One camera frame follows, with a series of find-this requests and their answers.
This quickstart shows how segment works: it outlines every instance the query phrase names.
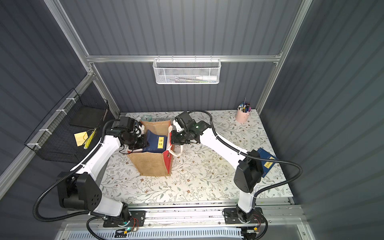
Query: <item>white rope handle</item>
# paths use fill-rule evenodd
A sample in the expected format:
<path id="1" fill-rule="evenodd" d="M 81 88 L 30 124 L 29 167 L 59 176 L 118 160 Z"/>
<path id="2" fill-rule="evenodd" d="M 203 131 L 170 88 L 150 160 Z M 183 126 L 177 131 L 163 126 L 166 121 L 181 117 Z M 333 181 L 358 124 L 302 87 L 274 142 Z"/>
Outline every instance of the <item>white rope handle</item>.
<path id="1" fill-rule="evenodd" d="M 173 127 L 172 126 L 169 126 L 168 127 L 168 137 L 169 137 L 169 134 L 172 132 L 173 130 Z M 171 147 L 172 145 L 170 144 L 170 139 L 169 139 L 169 148 L 167 149 L 169 151 L 170 154 L 172 154 L 173 156 L 175 157 L 180 157 L 181 154 L 183 153 L 183 145 L 180 145 L 180 153 L 179 154 L 176 154 L 174 151 L 171 150 Z"/>

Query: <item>table surface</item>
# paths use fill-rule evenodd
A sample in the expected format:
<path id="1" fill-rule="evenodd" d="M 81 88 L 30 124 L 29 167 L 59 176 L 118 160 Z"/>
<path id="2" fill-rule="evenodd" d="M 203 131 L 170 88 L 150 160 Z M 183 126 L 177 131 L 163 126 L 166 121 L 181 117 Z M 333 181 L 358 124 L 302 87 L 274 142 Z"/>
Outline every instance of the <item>table surface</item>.
<path id="1" fill-rule="evenodd" d="M 251 112 L 244 124 L 236 122 L 236 110 L 208 112 L 212 114 L 217 133 L 229 141 L 248 150 L 262 147 L 275 155 L 256 111 Z M 127 113 L 126 116 L 138 119 L 148 115 L 152 116 L 152 121 L 166 121 L 180 113 Z M 200 120 L 209 122 L 209 117 L 204 113 L 191 113 L 191 117 L 196 122 Z M 140 176 L 128 156 L 116 151 L 109 159 L 100 184 L 104 195 L 129 204 L 238 199 L 239 189 L 233 182 L 235 170 L 220 155 L 202 144 L 184 145 L 183 154 L 173 159 L 170 177 Z M 285 176 L 280 165 L 275 164 L 262 178 L 259 187 L 284 180 Z M 286 184 L 264 191 L 258 198 L 292 196 Z"/>

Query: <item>white mesh basket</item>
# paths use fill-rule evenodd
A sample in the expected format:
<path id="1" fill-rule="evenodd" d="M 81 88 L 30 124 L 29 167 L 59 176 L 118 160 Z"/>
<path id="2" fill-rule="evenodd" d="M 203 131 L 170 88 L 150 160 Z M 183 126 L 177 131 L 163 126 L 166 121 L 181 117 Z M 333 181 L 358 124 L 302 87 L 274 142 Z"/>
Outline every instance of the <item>white mesh basket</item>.
<path id="1" fill-rule="evenodd" d="M 220 59 L 162 60 L 156 58 L 153 61 L 157 84 L 217 84 L 220 69 Z"/>

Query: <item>book cover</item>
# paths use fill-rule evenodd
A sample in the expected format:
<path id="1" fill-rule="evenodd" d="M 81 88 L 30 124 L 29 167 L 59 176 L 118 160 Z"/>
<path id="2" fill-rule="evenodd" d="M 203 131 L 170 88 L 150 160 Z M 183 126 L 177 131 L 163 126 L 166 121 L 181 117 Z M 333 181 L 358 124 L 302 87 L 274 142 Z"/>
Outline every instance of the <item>book cover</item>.
<path id="1" fill-rule="evenodd" d="M 257 152 L 260 154 L 260 158 L 277 159 L 275 156 L 271 155 L 270 153 L 268 153 L 267 151 L 265 151 L 262 148 L 259 148 L 257 150 Z M 275 164 L 274 162 L 262 161 L 263 170 L 264 170 L 264 174 L 262 177 L 265 177 L 265 175 L 269 172 L 269 170 L 271 170 L 271 168 L 273 167 L 274 164 Z"/>

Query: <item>black cable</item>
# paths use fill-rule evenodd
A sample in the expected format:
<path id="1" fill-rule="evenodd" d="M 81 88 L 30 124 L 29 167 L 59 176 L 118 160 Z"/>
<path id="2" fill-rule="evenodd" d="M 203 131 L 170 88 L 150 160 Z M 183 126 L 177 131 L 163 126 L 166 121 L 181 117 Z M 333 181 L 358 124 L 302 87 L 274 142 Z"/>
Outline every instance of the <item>black cable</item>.
<path id="1" fill-rule="evenodd" d="M 104 127 L 103 127 L 103 132 L 101 133 L 101 140 L 100 142 L 104 142 L 104 137 L 105 137 L 105 130 L 107 129 L 107 126 L 110 122 L 116 122 L 116 121 L 120 121 L 120 119 L 112 119 L 112 120 L 109 120 L 108 122 L 106 122 L 104 124 Z"/>
<path id="2" fill-rule="evenodd" d="M 54 221 L 60 221 L 60 220 L 63 220 L 63 219 L 66 219 L 66 218 L 70 218 L 70 217 L 74 217 L 74 216 L 78 216 L 78 215 L 82 215 L 82 214 L 88 214 L 89 211 L 80 211 L 80 212 L 75 212 L 75 213 L 72 213 L 72 214 L 67 214 L 67 215 L 63 215 L 63 216 L 59 216 L 59 217 L 43 217 L 40 215 L 39 213 L 39 205 L 41 203 L 41 201 L 43 200 L 43 198 L 54 188 L 56 187 L 59 183 L 61 183 L 62 181 L 65 181 L 67 178 L 69 178 L 70 176 L 72 176 L 73 174 L 75 174 L 77 171 L 79 171 L 83 166 L 82 165 L 79 165 L 77 168 L 75 168 L 73 171 L 67 173 L 64 177 L 60 178 L 59 180 L 57 180 L 54 184 L 52 184 L 49 188 L 47 188 L 41 195 L 40 197 L 36 200 L 35 204 L 33 205 L 33 208 L 32 208 L 32 214 L 34 216 L 34 218 L 36 218 L 37 220 L 39 221 L 42 221 L 42 222 L 54 222 Z"/>
<path id="3" fill-rule="evenodd" d="M 63 220 L 63 219 L 66 219 L 66 218 L 70 218 L 70 217 L 74 217 L 74 216 L 78 216 L 78 215 L 82 215 L 82 214 L 89 214 L 90 211 L 80 211 L 80 212 L 74 212 L 72 214 L 67 214 L 67 215 L 63 215 L 63 216 L 58 216 L 58 217 L 43 217 L 40 215 L 39 213 L 39 206 L 40 206 L 40 203 L 41 201 L 43 200 L 43 198 L 50 192 L 52 191 L 52 189 L 54 189 L 54 187 L 56 187 L 59 183 L 61 183 L 62 181 L 65 181 L 67 178 L 73 176 L 77 171 L 79 171 L 82 167 L 83 167 L 83 164 L 86 164 L 95 154 L 96 152 L 101 148 L 102 146 L 102 143 L 104 142 L 104 136 L 105 136 L 105 130 L 106 130 L 106 127 L 107 125 L 110 123 L 110 122 L 114 122 L 114 121 L 120 121 L 119 119 L 112 119 L 112 120 L 109 120 L 108 122 L 106 122 L 104 124 L 104 127 L 103 127 L 103 132 L 102 132 L 102 135 L 101 135 L 101 139 L 100 139 L 100 143 L 96 146 L 96 148 L 91 152 L 91 154 L 77 167 L 75 168 L 74 170 L 70 171 L 69 173 L 67 173 L 65 176 L 63 176 L 62 178 L 60 178 L 59 180 L 57 180 L 54 184 L 52 184 L 49 188 L 47 188 L 36 200 L 35 204 L 33 205 L 33 208 L 32 208 L 32 214 L 34 216 L 35 219 L 39 220 L 39 221 L 42 221 L 42 222 L 54 222 L 54 221 L 60 221 L 60 220 Z"/>
<path id="4" fill-rule="evenodd" d="M 190 111 L 190 112 L 188 112 L 188 114 L 193 113 L 193 112 L 201 112 L 201 113 L 206 113 L 206 114 L 208 114 L 208 116 L 209 116 L 209 121 L 210 121 L 211 128 L 212 128 L 212 131 L 213 131 L 215 137 L 217 138 L 217 140 L 219 140 L 222 144 L 224 144 L 225 146 L 229 147 L 230 149 L 232 149 L 233 151 L 237 152 L 238 154 L 243 155 L 243 156 L 248 157 L 248 158 L 251 158 L 251 159 L 254 159 L 254 160 L 258 160 L 258 161 L 267 161 L 267 162 L 277 162 L 277 163 L 288 164 L 288 165 L 292 165 L 292 166 L 294 166 L 294 167 L 297 167 L 297 168 L 299 169 L 298 173 L 297 173 L 295 176 L 293 176 L 293 177 L 291 177 L 291 178 L 289 178 L 289 179 L 287 179 L 287 180 L 285 180 L 285 181 L 282 181 L 282 182 L 279 182 L 279 183 L 276 183 L 276 184 L 272 184 L 272 185 L 270 185 L 270 186 L 268 186 L 268 187 L 264 187 L 264 188 L 258 190 L 258 191 L 253 195 L 254 198 L 256 198 L 257 195 L 259 195 L 261 192 L 264 192 L 264 191 L 266 191 L 266 190 L 268 190 L 268 189 L 272 189 L 272 188 L 275 188 L 275 187 L 279 187 L 279 186 L 281 186 L 281 185 L 284 185 L 284 184 L 287 184 L 287 183 L 289 183 L 289 182 L 292 182 L 292 181 L 296 180 L 296 179 L 297 179 L 298 177 L 300 177 L 300 175 L 303 173 L 303 169 L 301 168 L 301 166 L 300 166 L 299 164 L 294 163 L 294 162 L 291 162 L 291 161 L 283 161 L 283 160 L 276 160 L 276 159 L 263 159 L 263 158 L 260 158 L 260 157 L 254 157 L 254 156 L 249 155 L 249 154 L 244 153 L 244 152 L 239 152 L 239 150 L 238 150 L 237 148 L 235 148 L 235 147 L 229 145 L 228 143 L 226 143 L 223 139 L 221 139 L 221 138 L 217 135 L 216 130 L 215 130 L 215 127 L 214 127 L 214 124 L 213 124 L 212 115 L 211 115 L 210 113 L 208 113 L 207 111 L 202 111 L 202 110 L 194 110 L 194 111 Z"/>
<path id="5" fill-rule="evenodd" d="M 139 127 L 134 127 L 134 128 L 133 128 L 133 134 L 134 134 L 135 136 L 140 136 L 140 135 L 141 135 L 141 130 L 140 130 L 140 128 L 139 128 Z"/>
<path id="6" fill-rule="evenodd" d="M 85 226 L 87 227 L 88 232 L 89 232 L 92 236 L 94 236 L 95 238 L 97 238 L 97 239 L 99 239 L 99 240 L 106 240 L 106 239 L 104 239 L 104 238 L 102 238 L 102 237 L 97 236 L 96 233 L 94 233 L 94 232 L 92 231 L 91 227 L 89 226 L 89 222 L 91 222 L 92 220 L 95 220 L 95 219 L 99 219 L 99 218 L 103 218 L 103 217 L 91 217 L 90 219 L 88 219 L 88 221 L 87 221 L 87 223 L 85 224 Z"/>
<path id="7" fill-rule="evenodd" d="M 265 227 L 264 227 L 262 233 L 261 233 L 260 235 L 257 236 L 257 238 L 249 239 L 249 240 L 258 240 L 258 239 L 262 238 L 262 237 L 265 235 L 265 233 L 266 233 L 266 231 L 267 231 L 267 229 L 268 229 L 268 221 L 266 220 L 266 218 L 264 217 L 264 215 L 263 215 L 261 212 L 259 212 L 258 210 L 256 210 L 256 209 L 254 209 L 254 210 L 255 210 L 255 212 L 257 212 L 257 213 L 262 217 L 262 219 L 264 220 L 264 222 L 265 222 Z"/>
<path id="8" fill-rule="evenodd" d="M 124 150 L 124 148 L 122 149 L 122 150 L 119 150 L 119 153 L 121 153 L 121 154 L 131 154 L 132 152 L 133 152 L 133 150 L 135 150 L 135 148 L 133 148 L 132 149 L 132 151 L 131 152 L 121 152 L 121 151 L 123 151 Z"/>

